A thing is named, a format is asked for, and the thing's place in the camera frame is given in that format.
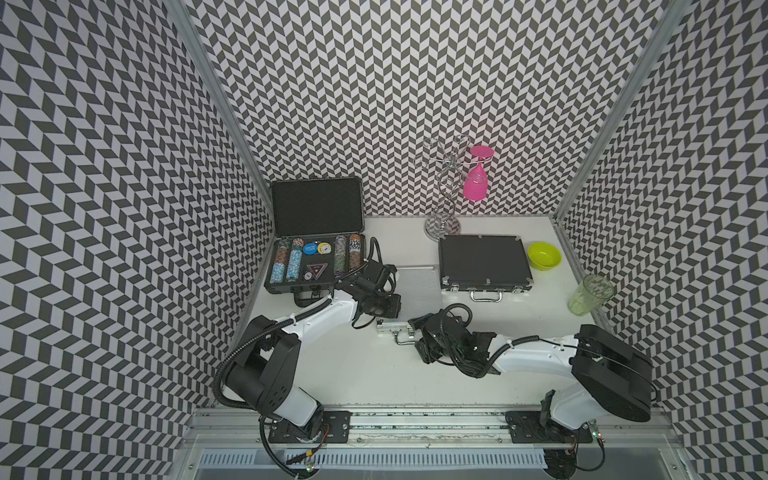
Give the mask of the small silver poker case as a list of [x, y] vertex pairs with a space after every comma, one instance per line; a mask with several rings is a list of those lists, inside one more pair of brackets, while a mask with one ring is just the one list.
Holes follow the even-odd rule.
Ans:
[[409, 321], [443, 308], [438, 267], [403, 266], [398, 268], [396, 282], [396, 293], [401, 296], [400, 312], [394, 319], [378, 319], [376, 331], [397, 345], [413, 345], [419, 335]]

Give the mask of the black carbon poker case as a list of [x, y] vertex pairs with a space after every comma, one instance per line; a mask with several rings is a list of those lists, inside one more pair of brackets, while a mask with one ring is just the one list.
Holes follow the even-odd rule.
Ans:
[[534, 276], [516, 235], [449, 235], [438, 241], [439, 285], [468, 292], [474, 302], [495, 302], [505, 293], [529, 292]]

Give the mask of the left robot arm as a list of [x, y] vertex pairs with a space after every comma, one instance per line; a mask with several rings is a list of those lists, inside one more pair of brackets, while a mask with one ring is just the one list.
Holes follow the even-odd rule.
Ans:
[[332, 292], [300, 311], [271, 320], [252, 319], [237, 346], [217, 367], [215, 400], [226, 407], [253, 410], [264, 419], [285, 421], [312, 440], [323, 423], [323, 405], [294, 385], [301, 349], [361, 316], [395, 318], [397, 268], [377, 260], [334, 283]]

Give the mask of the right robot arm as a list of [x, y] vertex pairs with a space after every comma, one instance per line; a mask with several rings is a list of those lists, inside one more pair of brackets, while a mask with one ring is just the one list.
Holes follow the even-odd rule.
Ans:
[[414, 343], [425, 364], [441, 363], [473, 379], [530, 372], [570, 379], [548, 391], [536, 411], [505, 415], [513, 442], [591, 442], [590, 422], [606, 415], [645, 423], [651, 418], [656, 389], [649, 356], [608, 331], [583, 324], [574, 335], [512, 339], [494, 332], [472, 332], [472, 317], [462, 304], [409, 320]]

